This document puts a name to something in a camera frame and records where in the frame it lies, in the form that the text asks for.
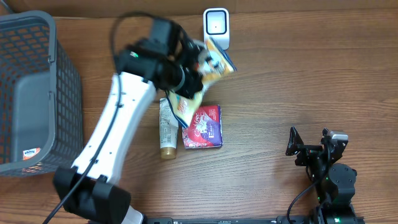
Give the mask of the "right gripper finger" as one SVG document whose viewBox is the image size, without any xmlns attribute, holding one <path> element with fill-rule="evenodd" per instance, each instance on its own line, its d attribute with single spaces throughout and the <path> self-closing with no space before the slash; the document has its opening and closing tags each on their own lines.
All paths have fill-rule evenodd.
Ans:
<svg viewBox="0 0 398 224">
<path fill-rule="evenodd" d="M 286 156 L 293 156 L 302 150 L 304 145 L 302 138 L 294 126 L 290 128 L 289 141 L 285 152 Z"/>
<path fill-rule="evenodd" d="M 322 144 L 323 145 L 329 145 L 330 143 L 330 136 L 328 135 L 329 130 L 327 128 L 324 128 L 322 131 Z"/>
</svg>

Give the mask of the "orange cream snack bag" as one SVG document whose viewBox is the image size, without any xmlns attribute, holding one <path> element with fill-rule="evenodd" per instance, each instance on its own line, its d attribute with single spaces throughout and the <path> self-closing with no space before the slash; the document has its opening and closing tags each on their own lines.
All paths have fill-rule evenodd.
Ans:
<svg viewBox="0 0 398 224">
<path fill-rule="evenodd" d="M 170 109 L 183 128 L 190 126 L 193 115 L 200 107 L 206 91 L 220 79 L 237 70 L 227 52 L 212 37 L 204 42 L 196 41 L 195 43 L 204 46 L 198 56 L 198 63 L 195 65 L 203 88 L 195 92 L 192 99 L 172 91 L 166 91 Z"/>
</svg>

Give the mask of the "white tube gold cap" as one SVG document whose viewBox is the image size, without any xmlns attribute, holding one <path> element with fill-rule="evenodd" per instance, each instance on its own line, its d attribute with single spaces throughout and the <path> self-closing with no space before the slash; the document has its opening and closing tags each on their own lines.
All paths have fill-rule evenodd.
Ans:
<svg viewBox="0 0 398 224">
<path fill-rule="evenodd" d="M 175 159 L 177 156 L 178 121 L 170 109 L 167 98 L 159 103 L 160 156 L 162 159 Z"/>
</svg>

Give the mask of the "red purple tissue pack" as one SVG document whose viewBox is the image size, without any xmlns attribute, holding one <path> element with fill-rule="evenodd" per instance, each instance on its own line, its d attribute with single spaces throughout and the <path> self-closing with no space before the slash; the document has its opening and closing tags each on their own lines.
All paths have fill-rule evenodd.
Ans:
<svg viewBox="0 0 398 224">
<path fill-rule="evenodd" d="M 220 105 L 201 106 L 182 131 L 186 149 L 219 148 L 223 145 Z"/>
</svg>

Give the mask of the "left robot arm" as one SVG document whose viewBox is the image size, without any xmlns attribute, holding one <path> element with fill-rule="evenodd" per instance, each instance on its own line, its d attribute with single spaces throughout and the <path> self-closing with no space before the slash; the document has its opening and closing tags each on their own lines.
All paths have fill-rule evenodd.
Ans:
<svg viewBox="0 0 398 224">
<path fill-rule="evenodd" d="M 147 38 L 113 53 L 116 72 L 95 130 L 72 166 L 53 177 L 58 207 L 95 223 L 144 222 L 130 193 L 119 187 L 137 127 L 158 90 L 193 98 L 203 88 L 195 70 L 201 45 L 174 21 L 152 21 Z"/>
</svg>

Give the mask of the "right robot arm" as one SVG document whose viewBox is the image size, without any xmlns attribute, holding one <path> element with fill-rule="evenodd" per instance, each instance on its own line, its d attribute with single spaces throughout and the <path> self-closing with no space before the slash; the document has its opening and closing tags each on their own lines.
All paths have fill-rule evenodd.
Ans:
<svg viewBox="0 0 398 224">
<path fill-rule="evenodd" d="M 357 171 L 340 164 L 343 152 L 348 145 L 348 135 L 341 131 L 324 128 L 318 145 L 305 144 L 295 127 L 291 127 L 285 154 L 297 156 L 296 166 L 305 168 L 311 181 L 309 187 L 300 192 L 290 203 L 281 223 L 363 223 L 357 217 L 351 203 L 355 195 Z M 307 216 L 292 216 L 295 203 L 314 189 L 318 205 Z"/>
</svg>

